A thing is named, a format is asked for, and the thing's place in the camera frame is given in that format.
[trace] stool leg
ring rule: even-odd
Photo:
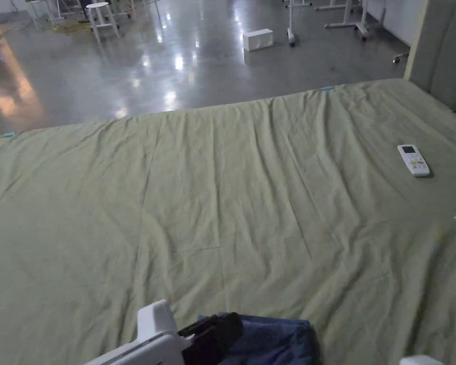
[[[113,14],[111,13],[110,5],[106,6],[106,11],[110,17],[110,21],[113,26],[113,32],[117,35],[118,38],[120,38],[120,34],[118,34],[117,22],[114,20]]]
[[[101,45],[100,36],[98,34],[98,28],[96,28],[95,20],[94,20],[93,14],[91,13],[91,9],[88,9],[88,18],[89,18],[89,23],[91,24],[91,28],[93,29],[93,33],[95,34],[96,41],[98,42],[98,45]]]
[[[54,23],[54,16],[52,15],[52,9],[50,7],[49,1],[45,0],[43,2],[46,3],[47,15],[49,16],[49,20],[52,23],[52,27],[55,28],[56,24]]]
[[[145,11],[145,16],[147,17],[147,19],[149,19],[149,13],[147,13],[147,6],[145,6],[145,0],[142,0],[142,3],[143,3],[143,9]]]
[[[136,19],[136,15],[135,15],[135,6],[133,6],[133,0],[130,0],[130,2],[132,3],[133,19]]]
[[[38,22],[37,22],[38,14],[37,14],[36,11],[35,11],[34,4],[31,3],[31,2],[29,2],[29,3],[28,3],[28,8],[29,8],[30,11],[32,12],[32,21],[34,22],[35,28],[36,28],[37,30],[39,30],[39,25],[38,25]]]
[[[105,24],[105,20],[103,19],[102,11],[100,8],[96,8],[96,14],[98,15],[98,20],[100,21],[100,24]]]

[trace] white box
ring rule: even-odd
[[[274,33],[270,29],[243,34],[243,48],[254,50],[269,47],[274,43]]]

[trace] white stool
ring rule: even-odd
[[[105,23],[105,20],[103,19],[102,16],[102,11],[101,8],[105,7],[106,11],[108,13],[108,19],[110,20],[109,23]],[[107,2],[98,2],[96,4],[89,4],[86,5],[86,8],[88,9],[88,18],[89,22],[91,24],[91,28],[93,29],[93,33],[95,34],[96,40],[98,41],[98,44],[100,44],[100,36],[98,35],[98,28],[101,27],[113,27],[113,32],[117,35],[118,38],[120,38],[120,34],[118,34],[118,26],[117,22],[115,22],[113,18],[113,14],[111,13],[110,6],[108,5]],[[100,21],[100,24],[95,24],[95,19],[93,16],[93,9],[96,9],[96,14],[98,15],[98,20]]]

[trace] white plastic device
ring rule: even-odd
[[[415,177],[429,175],[429,166],[415,144],[399,144],[397,148],[412,175]]]
[[[160,300],[139,310],[137,338],[86,365],[184,365],[182,351],[192,341],[178,335],[169,303]]]
[[[405,357],[400,360],[399,365],[444,365],[443,363],[434,360],[433,358],[425,355],[416,355]]]

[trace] white wall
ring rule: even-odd
[[[12,0],[12,1],[17,7],[17,11],[23,11],[23,10],[27,9],[25,0]],[[0,13],[11,13],[14,11],[15,11],[15,9],[13,8],[10,0],[0,0]]]

